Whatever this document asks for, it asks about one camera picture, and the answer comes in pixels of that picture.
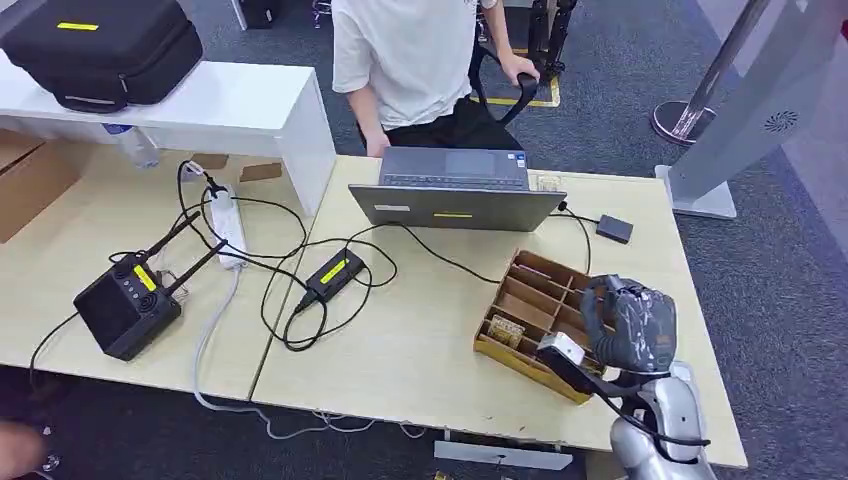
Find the person's right hand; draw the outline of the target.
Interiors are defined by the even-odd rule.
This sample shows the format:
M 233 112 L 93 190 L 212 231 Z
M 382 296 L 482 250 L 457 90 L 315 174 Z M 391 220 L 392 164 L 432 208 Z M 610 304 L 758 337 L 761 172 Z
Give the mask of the person's right hand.
M 390 139 L 382 129 L 363 130 L 366 155 L 373 158 L 382 158 L 387 147 L 391 146 Z

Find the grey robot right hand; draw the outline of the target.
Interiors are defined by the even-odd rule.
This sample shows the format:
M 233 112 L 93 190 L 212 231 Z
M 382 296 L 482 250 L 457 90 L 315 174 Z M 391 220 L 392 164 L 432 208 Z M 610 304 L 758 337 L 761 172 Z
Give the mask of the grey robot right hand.
M 642 375 L 670 372 L 677 311 L 669 295 L 616 274 L 600 275 L 582 290 L 580 312 L 602 365 Z

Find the person's left hand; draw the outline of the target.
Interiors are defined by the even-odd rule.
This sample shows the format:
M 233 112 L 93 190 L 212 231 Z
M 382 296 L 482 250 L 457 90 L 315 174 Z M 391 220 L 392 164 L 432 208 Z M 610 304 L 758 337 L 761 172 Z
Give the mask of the person's left hand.
M 513 86 L 520 85 L 519 77 L 521 75 L 530 76 L 536 81 L 540 79 L 540 74 L 534 63 L 527 58 L 516 55 L 511 50 L 499 53 L 498 60 L 504 74 Z

